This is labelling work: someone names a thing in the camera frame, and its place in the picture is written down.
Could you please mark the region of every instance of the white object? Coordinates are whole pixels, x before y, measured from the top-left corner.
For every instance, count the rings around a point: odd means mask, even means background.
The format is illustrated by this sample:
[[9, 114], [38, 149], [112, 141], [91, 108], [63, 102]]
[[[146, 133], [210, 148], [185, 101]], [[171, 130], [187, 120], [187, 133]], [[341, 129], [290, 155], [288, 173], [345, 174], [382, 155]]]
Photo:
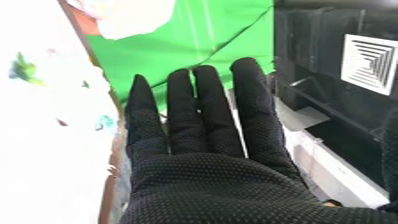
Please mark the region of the white object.
[[167, 23], [176, 0], [68, 0], [96, 18], [102, 35], [121, 39], [151, 33]]
[[[95, 224], [114, 135], [93, 126], [100, 114], [118, 120], [109, 84], [57, 1], [11, 1], [0, 24], [0, 222]], [[47, 86], [9, 78], [18, 52]]]
[[398, 41], [347, 35], [341, 79], [389, 95], [398, 63]]

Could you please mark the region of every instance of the white surface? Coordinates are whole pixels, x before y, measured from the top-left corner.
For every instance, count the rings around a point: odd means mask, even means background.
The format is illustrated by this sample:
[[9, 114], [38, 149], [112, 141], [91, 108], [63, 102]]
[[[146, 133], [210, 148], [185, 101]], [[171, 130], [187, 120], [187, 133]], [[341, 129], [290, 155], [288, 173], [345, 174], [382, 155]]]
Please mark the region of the white surface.
[[398, 41], [347, 35], [341, 79], [377, 93], [389, 95], [397, 63]]
[[[13, 0], [0, 22], [0, 222], [98, 223], [114, 135], [95, 122], [118, 119], [109, 84], [57, 1]], [[9, 79], [18, 51], [45, 87]]]
[[68, 0], [96, 18], [102, 35], [121, 39], [151, 33], [169, 22], [176, 0]]
[[377, 208], [389, 202], [388, 192], [325, 147], [322, 139], [317, 139], [304, 129], [297, 129], [301, 125], [310, 127], [304, 123], [318, 124], [322, 120], [325, 121], [325, 115], [311, 109], [308, 110], [311, 111], [310, 116], [304, 117], [302, 113], [297, 114], [290, 110], [281, 100], [276, 101], [276, 104], [285, 124], [286, 149], [297, 166], [329, 197], [345, 206]]

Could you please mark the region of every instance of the textured glove fabric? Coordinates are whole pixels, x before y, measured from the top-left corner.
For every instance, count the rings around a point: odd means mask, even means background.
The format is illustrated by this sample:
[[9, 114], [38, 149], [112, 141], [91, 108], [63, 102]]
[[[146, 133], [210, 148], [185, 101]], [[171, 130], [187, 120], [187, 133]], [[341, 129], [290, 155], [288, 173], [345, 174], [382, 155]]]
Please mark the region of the textured glove fabric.
[[167, 135], [150, 85], [135, 77], [126, 106], [132, 198], [119, 223], [398, 223], [395, 213], [318, 203], [285, 149], [254, 59], [240, 59], [231, 71], [249, 158], [215, 68], [194, 69], [196, 86], [189, 70], [169, 76]]

